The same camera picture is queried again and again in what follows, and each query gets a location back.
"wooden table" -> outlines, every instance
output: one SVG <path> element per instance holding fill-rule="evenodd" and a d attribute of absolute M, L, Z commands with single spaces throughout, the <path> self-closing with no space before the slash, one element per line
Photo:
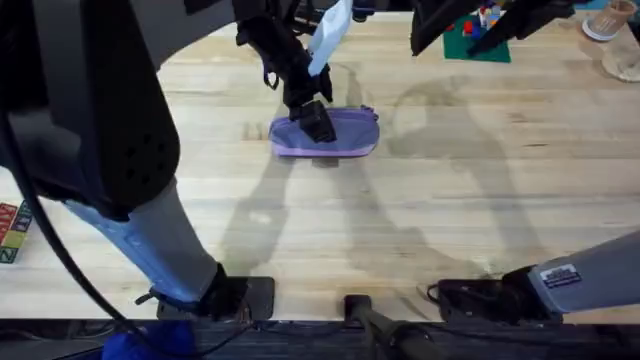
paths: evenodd
<path fill-rule="evenodd" d="M 332 58 L 335 105 L 373 106 L 382 137 L 372 155 L 338 164 L 270 155 L 268 125 L 286 110 L 233 28 L 184 49 L 159 77 L 201 241 L 229 273 L 276 279 L 276 319 L 339 319 L 344 295 L 366 293 L 391 318 L 438 320 L 419 295 L 427 284 L 497 277 L 636 230 L 640 85 L 604 75 L 604 46 L 578 22 L 512 41 L 512 64 L 444 60 L 440 40 L 412 58 L 408 14 L 354 23 Z M 6 171 L 0 188 L 19 202 Z M 153 301 L 133 304 L 148 289 L 142 274 L 62 206 L 46 208 L 105 296 L 153 318 Z M 2 318 L 106 316 L 37 228 L 0 281 Z M 640 308 L 567 321 L 640 322 Z"/>

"purple pouch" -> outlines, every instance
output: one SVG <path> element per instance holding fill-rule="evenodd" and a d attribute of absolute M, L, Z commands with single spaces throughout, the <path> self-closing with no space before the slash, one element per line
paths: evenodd
<path fill-rule="evenodd" d="M 269 140 L 278 156 L 358 157 L 368 155 L 378 143 L 378 115 L 372 108 L 328 108 L 337 140 L 315 143 L 288 117 L 273 120 Z"/>

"gray robot arm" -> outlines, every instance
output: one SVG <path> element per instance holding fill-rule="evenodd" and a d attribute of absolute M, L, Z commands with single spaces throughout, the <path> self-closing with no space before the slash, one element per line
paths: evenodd
<path fill-rule="evenodd" d="M 561 322 L 562 314 L 640 303 L 640 232 L 505 274 L 500 280 L 441 280 L 449 322 L 475 318 L 518 324 Z"/>

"black cable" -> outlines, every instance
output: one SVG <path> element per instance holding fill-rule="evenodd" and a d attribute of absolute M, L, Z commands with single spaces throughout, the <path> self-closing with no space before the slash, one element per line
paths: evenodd
<path fill-rule="evenodd" d="M 40 200 L 38 199 L 38 195 L 35 189 L 35 186 L 31 182 L 29 177 L 29 173 L 26 169 L 24 160 L 22 159 L 22 155 L 20 154 L 20 149 L 18 147 L 18 143 L 16 141 L 15 134 L 13 133 L 13 129 L 11 128 L 11 124 L 9 123 L 9 119 L 7 116 L 7 112 L 4 110 L 4 106 L 0 103 L 0 146 L 2 146 L 5 156 L 7 158 L 8 164 L 10 165 L 11 172 L 13 177 L 16 180 L 18 187 L 20 188 L 20 192 L 24 197 L 27 205 L 29 206 L 33 217 L 36 222 L 40 226 L 40 230 L 44 235 L 45 239 L 53 249 L 53 252 L 56 254 L 58 259 L 62 262 L 64 268 L 71 274 L 73 279 L 80 285 L 80 287 L 89 295 L 89 297 L 109 316 L 111 316 L 120 326 L 124 329 L 133 333 L 142 343 L 147 345 L 151 350 L 169 357 L 175 358 L 200 358 L 205 355 L 211 354 L 212 352 L 219 350 L 223 346 L 225 346 L 230 341 L 234 340 L 238 336 L 245 333 L 247 330 L 251 328 L 251 324 L 240 328 L 227 339 L 223 340 L 219 344 L 213 346 L 210 349 L 204 351 L 198 351 L 190 354 L 180 354 L 174 353 L 170 351 L 166 351 L 156 344 L 154 344 L 146 335 L 138 329 L 135 324 L 127 319 L 124 315 L 122 315 L 116 308 L 113 307 L 103 296 L 102 294 L 93 286 L 91 281 L 87 279 L 82 270 L 78 267 L 78 264 L 73 260 L 64 244 L 58 237 L 47 213 L 44 211 Z"/>

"blue object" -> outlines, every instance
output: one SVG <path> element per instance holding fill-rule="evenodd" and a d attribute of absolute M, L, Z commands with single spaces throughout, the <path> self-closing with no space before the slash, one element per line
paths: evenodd
<path fill-rule="evenodd" d="M 372 108 L 329 108 L 337 140 L 314 142 L 297 122 L 281 117 L 273 120 L 269 140 L 273 152 L 287 157 L 359 157 L 368 155 L 380 138 L 378 115 Z"/>
<path fill-rule="evenodd" d="M 484 34 L 484 31 L 482 31 L 480 26 L 474 26 L 473 30 L 471 31 L 471 38 L 474 40 L 478 40 L 482 37 L 483 34 Z"/>
<path fill-rule="evenodd" d="M 147 337 L 168 352 L 190 354 L 196 351 L 195 337 L 188 321 L 162 321 L 145 326 Z M 173 360 L 149 349 L 129 333 L 111 336 L 104 344 L 102 360 Z"/>

